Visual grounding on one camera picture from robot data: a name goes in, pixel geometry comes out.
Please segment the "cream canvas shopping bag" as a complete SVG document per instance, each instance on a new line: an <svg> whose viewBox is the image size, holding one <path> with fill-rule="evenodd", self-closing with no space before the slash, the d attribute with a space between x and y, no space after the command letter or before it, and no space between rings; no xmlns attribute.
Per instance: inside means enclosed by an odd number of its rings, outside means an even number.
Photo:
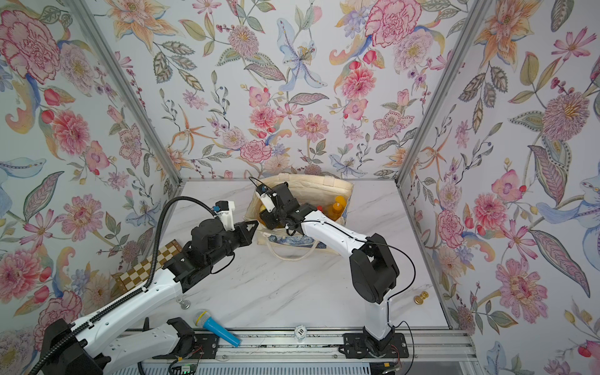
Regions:
<svg viewBox="0 0 600 375"><path fill-rule="evenodd" d="M316 249L336 253L311 224L346 223L354 185L335 177L281 173L260 180L250 177L255 193L245 214L259 222L259 244L278 259L300 261Z"/></svg>

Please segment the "large orange dish soap bottle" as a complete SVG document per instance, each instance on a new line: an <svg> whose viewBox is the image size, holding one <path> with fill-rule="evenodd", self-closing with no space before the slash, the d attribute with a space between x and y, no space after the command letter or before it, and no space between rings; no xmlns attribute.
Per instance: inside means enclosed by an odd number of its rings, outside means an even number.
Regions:
<svg viewBox="0 0 600 375"><path fill-rule="evenodd" d="M343 216L346 206L346 198L342 195L337 195L334 198L334 203L327 209L327 216L333 221L339 220Z"/></svg>

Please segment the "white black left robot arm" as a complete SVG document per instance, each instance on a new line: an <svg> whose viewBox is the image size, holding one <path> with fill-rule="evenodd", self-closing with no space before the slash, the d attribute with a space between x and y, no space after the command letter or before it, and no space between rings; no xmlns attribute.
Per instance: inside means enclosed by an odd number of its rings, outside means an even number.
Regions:
<svg viewBox="0 0 600 375"><path fill-rule="evenodd" d="M154 309L180 298L236 249L251 245L258 226L256 220L242 221L228 231L218 219L204 220L192 231L192 240L144 284L77 322L52 323L31 373L110 374L155 356L189 356L198 340L181 317L131 337L121 334Z"/></svg>

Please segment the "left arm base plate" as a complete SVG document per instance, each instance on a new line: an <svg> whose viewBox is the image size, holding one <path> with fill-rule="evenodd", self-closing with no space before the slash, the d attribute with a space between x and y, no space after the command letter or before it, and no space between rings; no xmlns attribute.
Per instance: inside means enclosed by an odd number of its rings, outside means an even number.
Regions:
<svg viewBox="0 0 600 375"><path fill-rule="evenodd" d="M152 359L215 359L218 347L219 338L215 334L201 332L196 333L193 339L185 338L184 343L176 344L171 352Z"/></svg>

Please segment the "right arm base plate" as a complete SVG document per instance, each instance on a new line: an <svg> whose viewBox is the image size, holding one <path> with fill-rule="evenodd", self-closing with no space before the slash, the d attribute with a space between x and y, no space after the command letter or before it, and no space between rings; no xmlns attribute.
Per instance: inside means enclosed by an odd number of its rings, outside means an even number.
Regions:
<svg viewBox="0 0 600 375"><path fill-rule="evenodd" d="M410 357L404 334L394 331L382 340L377 340L365 331L343 334L342 339L338 351L346 359L408 359Z"/></svg>

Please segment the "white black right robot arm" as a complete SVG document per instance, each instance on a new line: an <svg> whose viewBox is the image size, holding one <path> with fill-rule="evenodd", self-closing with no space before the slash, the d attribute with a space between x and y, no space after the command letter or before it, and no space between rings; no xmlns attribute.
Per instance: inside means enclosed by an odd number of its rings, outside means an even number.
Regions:
<svg viewBox="0 0 600 375"><path fill-rule="evenodd" d="M366 302L364 331L377 343L389 341L393 329L384 312L384 298L396 287L399 268L386 240L379 234L350 231L317 207L299 203L286 182L275 187L260 183L256 197L265 206L259 217L268 229L282 227L290 234L310 237L348 259L352 285Z"/></svg>

